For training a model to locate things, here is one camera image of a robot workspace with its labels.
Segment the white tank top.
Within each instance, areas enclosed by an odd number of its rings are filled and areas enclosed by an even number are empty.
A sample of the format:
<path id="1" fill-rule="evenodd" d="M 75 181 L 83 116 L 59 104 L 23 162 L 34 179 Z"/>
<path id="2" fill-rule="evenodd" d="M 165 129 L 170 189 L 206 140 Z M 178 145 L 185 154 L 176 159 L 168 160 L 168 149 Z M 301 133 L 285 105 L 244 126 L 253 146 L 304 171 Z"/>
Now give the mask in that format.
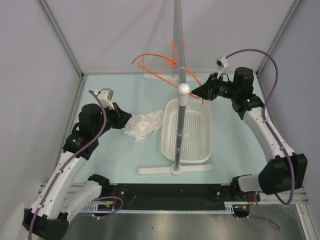
<path id="1" fill-rule="evenodd" d="M 164 110 L 160 109 L 147 114 L 133 115 L 123 129 L 123 133 L 137 141 L 144 141 L 151 133 L 163 127 L 164 114 Z"/>

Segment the orange plastic hanger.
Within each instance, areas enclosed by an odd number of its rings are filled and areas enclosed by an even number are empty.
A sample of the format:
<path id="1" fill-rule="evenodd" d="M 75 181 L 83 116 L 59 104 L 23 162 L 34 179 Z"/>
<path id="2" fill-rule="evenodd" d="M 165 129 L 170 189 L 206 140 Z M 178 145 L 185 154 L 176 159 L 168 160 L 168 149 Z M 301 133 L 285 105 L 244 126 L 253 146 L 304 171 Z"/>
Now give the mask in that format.
<path id="1" fill-rule="evenodd" d="M 136 65 L 145 74 L 154 77 L 157 80 L 164 81 L 174 88 L 178 88 L 179 70 L 185 71 L 185 80 L 190 77 L 198 86 L 201 80 L 186 66 L 179 66 L 178 57 L 178 41 L 174 40 L 171 44 L 173 56 L 163 55 L 155 52 L 146 52 L 136 56 L 132 61 L 132 65 Z"/>

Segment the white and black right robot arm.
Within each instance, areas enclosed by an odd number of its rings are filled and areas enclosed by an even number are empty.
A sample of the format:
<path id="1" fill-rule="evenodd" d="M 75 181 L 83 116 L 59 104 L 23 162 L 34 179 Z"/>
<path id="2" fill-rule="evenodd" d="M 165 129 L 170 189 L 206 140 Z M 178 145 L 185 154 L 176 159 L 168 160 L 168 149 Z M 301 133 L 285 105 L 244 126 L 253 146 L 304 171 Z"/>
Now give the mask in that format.
<path id="1" fill-rule="evenodd" d="M 289 191 L 288 200 L 282 202 L 288 205 L 295 190 L 303 186 L 308 160 L 303 153 L 296 153 L 276 130 L 263 101 L 253 93 L 253 82 L 253 70 L 238 67 L 234 71 L 233 80 L 224 81 L 223 76 L 215 72 L 191 93 L 207 101 L 217 97 L 229 99 L 233 110 L 253 132 L 265 155 L 266 165 L 259 174 L 233 177 L 231 196 L 242 201 L 253 192 L 277 196 Z"/>

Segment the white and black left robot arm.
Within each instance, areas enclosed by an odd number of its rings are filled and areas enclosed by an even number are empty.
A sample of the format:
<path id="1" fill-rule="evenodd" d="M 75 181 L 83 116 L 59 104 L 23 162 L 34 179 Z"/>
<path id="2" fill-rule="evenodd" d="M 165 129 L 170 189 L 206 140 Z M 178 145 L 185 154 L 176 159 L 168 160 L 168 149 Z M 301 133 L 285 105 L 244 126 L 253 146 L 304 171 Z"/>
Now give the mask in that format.
<path id="1" fill-rule="evenodd" d="M 111 194 L 110 180 L 99 174 L 91 175 L 72 197 L 66 199 L 66 196 L 77 174 L 98 147 L 98 138 L 111 129 L 123 129 L 131 118 L 132 114 L 121 110 L 117 103 L 113 108 L 96 103 L 81 108 L 52 176 L 36 201 L 24 210 L 22 225 L 29 239 L 37 235 L 44 240 L 61 240 L 71 221 L 89 202 L 116 199 Z"/>

